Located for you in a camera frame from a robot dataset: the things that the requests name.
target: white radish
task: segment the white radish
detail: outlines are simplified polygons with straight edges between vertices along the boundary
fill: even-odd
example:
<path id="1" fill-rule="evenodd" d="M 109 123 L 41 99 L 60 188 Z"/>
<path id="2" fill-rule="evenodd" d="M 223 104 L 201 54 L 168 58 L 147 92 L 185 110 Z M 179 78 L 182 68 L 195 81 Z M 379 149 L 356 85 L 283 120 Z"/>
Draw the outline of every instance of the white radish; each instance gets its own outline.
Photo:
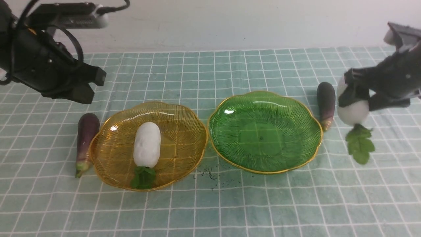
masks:
<path id="1" fill-rule="evenodd" d="M 338 98 L 347 88 L 345 78 L 342 77 L 338 83 Z M 344 108 L 338 106 L 338 116 L 347 125 L 354 126 L 355 124 L 361 124 L 368 117 L 370 113 L 368 101 L 360 100 L 354 104 L 348 105 Z"/>
<path id="2" fill-rule="evenodd" d="M 153 168 L 157 163 L 161 150 L 161 132 L 158 125 L 152 122 L 142 124 L 136 132 L 133 159 L 140 167 Z"/>

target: eggplant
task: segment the eggplant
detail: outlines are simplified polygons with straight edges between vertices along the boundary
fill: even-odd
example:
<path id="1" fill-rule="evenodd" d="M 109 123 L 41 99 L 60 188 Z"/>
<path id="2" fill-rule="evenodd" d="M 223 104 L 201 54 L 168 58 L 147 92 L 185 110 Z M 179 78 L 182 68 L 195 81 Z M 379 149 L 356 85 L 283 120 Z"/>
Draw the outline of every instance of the eggplant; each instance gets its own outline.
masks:
<path id="1" fill-rule="evenodd" d="M 91 167 L 88 149 L 92 139 L 99 132 L 99 119 L 93 113 L 86 113 L 79 119 L 77 130 L 76 178 L 80 178 Z"/>
<path id="2" fill-rule="evenodd" d="M 332 125 L 335 114 L 336 95 L 335 89 L 329 82 L 322 82 L 317 87 L 317 104 L 319 105 L 319 122 L 326 132 Z"/>

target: radish leaf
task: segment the radish leaf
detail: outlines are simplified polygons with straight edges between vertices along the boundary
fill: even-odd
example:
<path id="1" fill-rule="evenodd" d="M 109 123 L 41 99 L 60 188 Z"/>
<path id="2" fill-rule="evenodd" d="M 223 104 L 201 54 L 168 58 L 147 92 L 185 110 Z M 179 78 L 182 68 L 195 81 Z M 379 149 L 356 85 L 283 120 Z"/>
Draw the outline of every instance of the radish leaf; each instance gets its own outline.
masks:
<path id="1" fill-rule="evenodd" d="M 345 137 L 345 140 L 348 142 L 348 154 L 352 155 L 358 164 L 366 164 L 370 159 L 370 152 L 376 150 L 373 142 L 369 139 L 371 132 L 372 129 L 356 124 Z"/>
<path id="2" fill-rule="evenodd" d="M 134 189 L 150 189 L 155 178 L 155 170 L 149 167 L 139 166 L 134 169 L 134 178 L 130 182 L 130 186 Z"/>

